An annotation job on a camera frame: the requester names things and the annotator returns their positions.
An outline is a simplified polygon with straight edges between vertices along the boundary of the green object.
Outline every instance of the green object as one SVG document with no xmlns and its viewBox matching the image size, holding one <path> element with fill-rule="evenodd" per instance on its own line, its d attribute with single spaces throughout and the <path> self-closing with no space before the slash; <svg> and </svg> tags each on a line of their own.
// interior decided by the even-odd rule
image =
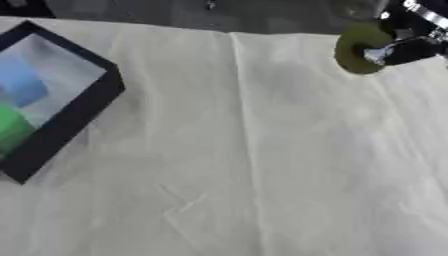
<svg viewBox="0 0 448 256">
<path fill-rule="evenodd" d="M 371 74 L 380 71 L 384 66 L 358 57 L 353 52 L 355 44 L 363 44 L 372 48 L 384 47 L 393 42 L 393 38 L 383 32 L 377 24 L 358 23 L 347 27 L 339 37 L 335 49 L 338 64 L 346 71 L 354 74 Z"/>
<path fill-rule="evenodd" d="M 2 157 L 20 145 L 34 130 L 20 112 L 0 105 L 0 155 Z"/>
</svg>

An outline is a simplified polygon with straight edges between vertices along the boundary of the white cloth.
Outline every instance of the white cloth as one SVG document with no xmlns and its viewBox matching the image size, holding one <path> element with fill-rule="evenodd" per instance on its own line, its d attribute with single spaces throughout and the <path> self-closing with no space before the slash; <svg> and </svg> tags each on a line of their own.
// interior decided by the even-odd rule
<svg viewBox="0 0 448 256">
<path fill-rule="evenodd" d="M 127 91 L 27 185 L 0 182 L 0 255 L 448 254 L 443 60 L 354 76 L 335 36 L 36 22 Z"/>
</svg>

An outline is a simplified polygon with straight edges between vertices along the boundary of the tablecloth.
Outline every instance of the tablecloth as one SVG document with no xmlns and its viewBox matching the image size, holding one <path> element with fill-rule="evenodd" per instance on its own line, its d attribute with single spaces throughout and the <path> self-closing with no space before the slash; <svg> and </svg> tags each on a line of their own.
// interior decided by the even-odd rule
<svg viewBox="0 0 448 256">
<path fill-rule="evenodd" d="M 355 76 L 336 36 L 35 22 L 127 91 L 28 184 L 0 181 L 0 255 L 447 255 L 442 59 Z"/>
</svg>

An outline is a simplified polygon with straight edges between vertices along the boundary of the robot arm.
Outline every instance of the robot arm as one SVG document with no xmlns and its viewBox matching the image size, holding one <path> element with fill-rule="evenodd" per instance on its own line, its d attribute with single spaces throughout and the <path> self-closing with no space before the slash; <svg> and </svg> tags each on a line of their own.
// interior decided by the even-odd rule
<svg viewBox="0 0 448 256">
<path fill-rule="evenodd" d="M 381 48 L 355 45 L 355 54 L 380 66 L 446 56 L 448 18 L 443 14 L 448 14 L 448 4 L 420 1 L 390 3 L 380 14 L 379 26 L 394 42 Z"/>
</svg>

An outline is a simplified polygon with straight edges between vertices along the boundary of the black box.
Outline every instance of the black box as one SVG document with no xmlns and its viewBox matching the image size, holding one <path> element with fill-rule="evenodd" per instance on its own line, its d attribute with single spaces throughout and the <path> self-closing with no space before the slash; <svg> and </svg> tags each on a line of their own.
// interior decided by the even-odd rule
<svg viewBox="0 0 448 256">
<path fill-rule="evenodd" d="M 52 115 L 0 161 L 0 170 L 24 184 L 124 90 L 117 66 L 32 22 L 26 21 L 0 35 L 0 52 L 37 35 L 104 69 L 104 73 L 60 111 Z"/>
</svg>

